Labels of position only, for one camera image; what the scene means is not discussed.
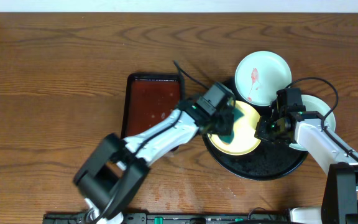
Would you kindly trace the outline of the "teal yellow sponge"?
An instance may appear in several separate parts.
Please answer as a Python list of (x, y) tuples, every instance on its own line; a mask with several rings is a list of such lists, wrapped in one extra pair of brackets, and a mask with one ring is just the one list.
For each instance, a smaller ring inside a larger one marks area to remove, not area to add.
[(244, 113), (240, 109), (234, 108), (233, 115), (234, 117), (233, 117), (232, 130), (230, 135), (219, 135), (219, 139), (225, 144), (231, 144), (232, 141), (234, 140), (235, 137), (234, 125), (238, 119), (244, 116)]

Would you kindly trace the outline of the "yellow plate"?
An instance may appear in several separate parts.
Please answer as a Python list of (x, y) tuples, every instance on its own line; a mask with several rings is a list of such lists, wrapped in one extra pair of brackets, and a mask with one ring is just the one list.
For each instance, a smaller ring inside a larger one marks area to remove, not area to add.
[(256, 109), (243, 101), (237, 100), (235, 108), (240, 109), (244, 116), (234, 125), (235, 137), (232, 143), (223, 143), (217, 134), (208, 134), (207, 137), (219, 151), (232, 156), (242, 156), (252, 152), (260, 144), (260, 140), (254, 137), (260, 115)]

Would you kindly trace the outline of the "white plate with small stain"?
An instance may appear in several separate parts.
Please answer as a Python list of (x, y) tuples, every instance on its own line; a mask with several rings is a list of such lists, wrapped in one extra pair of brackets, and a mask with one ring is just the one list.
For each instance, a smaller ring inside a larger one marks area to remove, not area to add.
[[(302, 95), (301, 98), (307, 111), (317, 111), (321, 115), (325, 115), (331, 109), (327, 103), (316, 96)], [(334, 113), (331, 113), (326, 118), (326, 123), (333, 131), (336, 130), (336, 118)]]

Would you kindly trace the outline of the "white plate with long stain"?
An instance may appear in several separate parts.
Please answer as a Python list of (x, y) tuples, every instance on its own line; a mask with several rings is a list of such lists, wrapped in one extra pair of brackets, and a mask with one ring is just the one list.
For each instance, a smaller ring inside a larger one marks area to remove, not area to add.
[(240, 96), (252, 105), (268, 106), (276, 92), (292, 81), (290, 67), (279, 55), (258, 51), (247, 55), (236, 68), (234, 83)]

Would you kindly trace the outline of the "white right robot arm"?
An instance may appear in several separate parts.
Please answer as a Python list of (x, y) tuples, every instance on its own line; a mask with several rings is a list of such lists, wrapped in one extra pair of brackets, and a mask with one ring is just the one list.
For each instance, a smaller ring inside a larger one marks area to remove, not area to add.
[(319, 223), (358, 223), (358, 152), (324, 122), (317, 111), (286, 112), (277, 120), (260, 117), (255, 137), (263, 141), (301, 145), (327, 175), (318, 216), (304, 208), (293, 218)]

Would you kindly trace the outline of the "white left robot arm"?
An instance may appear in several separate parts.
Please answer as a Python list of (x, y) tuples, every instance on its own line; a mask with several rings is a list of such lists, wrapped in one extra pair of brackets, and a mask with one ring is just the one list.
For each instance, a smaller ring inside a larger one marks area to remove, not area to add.
[(89, 205), (86, 223), (121, 223), (150, 166), (199, 134), (230, 134), (235, 99), (201, 96), (183, 100), (162, 122), (143, 133), (101, 140), (75, 174), (73, 183)]

